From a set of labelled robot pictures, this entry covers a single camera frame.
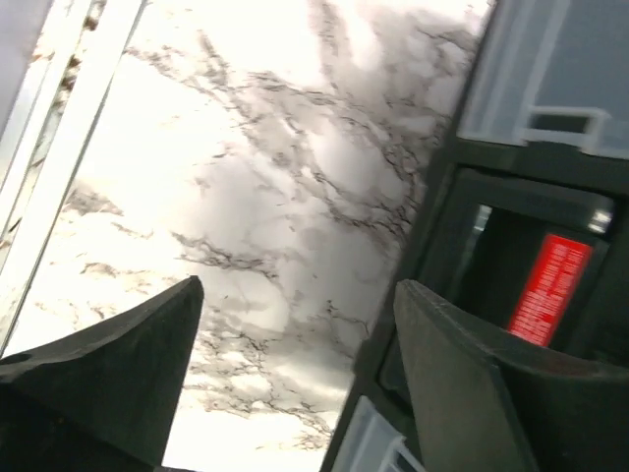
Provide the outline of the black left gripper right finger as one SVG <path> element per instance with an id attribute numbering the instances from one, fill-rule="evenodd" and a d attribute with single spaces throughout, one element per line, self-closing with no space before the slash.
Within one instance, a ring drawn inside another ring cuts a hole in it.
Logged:
<path id="1" fill-rule="evenodd" d="M 430 471 L 624 471 L 628 372 L 516 337 L 413 280 L 393 312 Z"/>

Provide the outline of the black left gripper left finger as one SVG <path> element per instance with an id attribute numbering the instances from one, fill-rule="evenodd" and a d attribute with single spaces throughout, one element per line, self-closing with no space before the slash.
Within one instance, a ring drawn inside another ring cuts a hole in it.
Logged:
<path id="1" fill-rule="evenodd" d="M 190 276 L 1 361 L 4 467 L 159 467 L 203 302 Z"/>

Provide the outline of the black plastic toolbox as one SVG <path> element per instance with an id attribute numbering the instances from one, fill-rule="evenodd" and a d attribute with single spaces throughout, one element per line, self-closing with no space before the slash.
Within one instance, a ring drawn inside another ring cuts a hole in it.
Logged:
<path id="1" fill-rule="evenodd" d="M 628 372 L 626 2 L 493 9 L 325 471 L 430 471 L 393 312 L 404 280 L 529 343 Z"/>

